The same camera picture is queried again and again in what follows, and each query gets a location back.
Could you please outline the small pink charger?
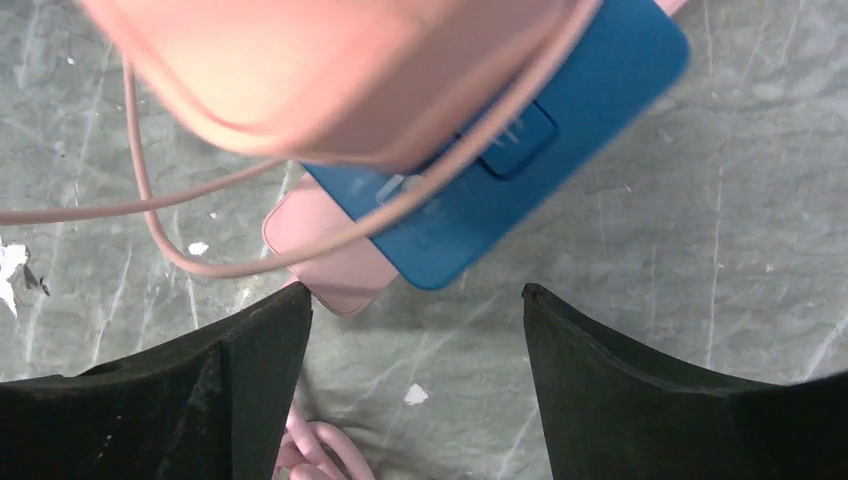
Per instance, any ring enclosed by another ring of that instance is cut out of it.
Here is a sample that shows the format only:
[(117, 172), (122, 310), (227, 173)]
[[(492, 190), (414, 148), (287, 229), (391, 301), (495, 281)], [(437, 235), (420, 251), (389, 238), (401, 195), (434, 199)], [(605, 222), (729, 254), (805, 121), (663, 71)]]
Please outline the small pink charger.
[(546, 83), (595, 1), (85, 1), (179, 121), (223, 149), (399, 171)]

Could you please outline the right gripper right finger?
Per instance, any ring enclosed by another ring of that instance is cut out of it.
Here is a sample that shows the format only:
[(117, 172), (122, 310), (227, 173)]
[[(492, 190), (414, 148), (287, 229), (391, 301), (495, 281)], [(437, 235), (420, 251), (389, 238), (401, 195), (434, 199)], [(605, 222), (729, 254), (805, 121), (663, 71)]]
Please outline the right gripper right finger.
[(847, 376), (792, 385), (702, 368), (525, 286), (524, 331), (556, 479), (843, 479)]

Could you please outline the pink power strip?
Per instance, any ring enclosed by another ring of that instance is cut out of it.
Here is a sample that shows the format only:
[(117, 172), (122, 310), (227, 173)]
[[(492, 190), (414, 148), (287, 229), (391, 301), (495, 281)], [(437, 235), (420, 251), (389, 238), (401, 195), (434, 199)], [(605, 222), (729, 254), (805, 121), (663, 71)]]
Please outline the pink power strip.
[[(337, 233), (353, 224), (330, 195), (305, 174), (268, 214), (263, 238), (275, 254)], [(294, 282), (338, 316), (353, 316), (397, 277), (398, 271), (367, 238), (288, 268)]]

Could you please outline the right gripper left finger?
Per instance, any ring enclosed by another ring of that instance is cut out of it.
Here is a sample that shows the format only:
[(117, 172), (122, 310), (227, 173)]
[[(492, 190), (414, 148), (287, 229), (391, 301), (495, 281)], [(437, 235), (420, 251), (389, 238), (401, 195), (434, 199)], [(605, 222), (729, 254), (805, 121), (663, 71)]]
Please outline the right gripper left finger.
[(293, 283), (73, 377), (1, 386), (5, 479), (268, 479), (312, 324)]

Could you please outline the blue cube adapter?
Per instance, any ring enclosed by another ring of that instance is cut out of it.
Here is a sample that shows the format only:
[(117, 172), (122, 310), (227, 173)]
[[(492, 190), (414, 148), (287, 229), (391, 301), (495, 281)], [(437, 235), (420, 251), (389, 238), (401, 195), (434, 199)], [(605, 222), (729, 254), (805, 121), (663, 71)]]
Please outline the blue cube adapter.
[(369, 240), (412, 285), (447, 286), (680, 77), (681, 29), (654, 1), (606, 1), (536, 99), (423, 206)]

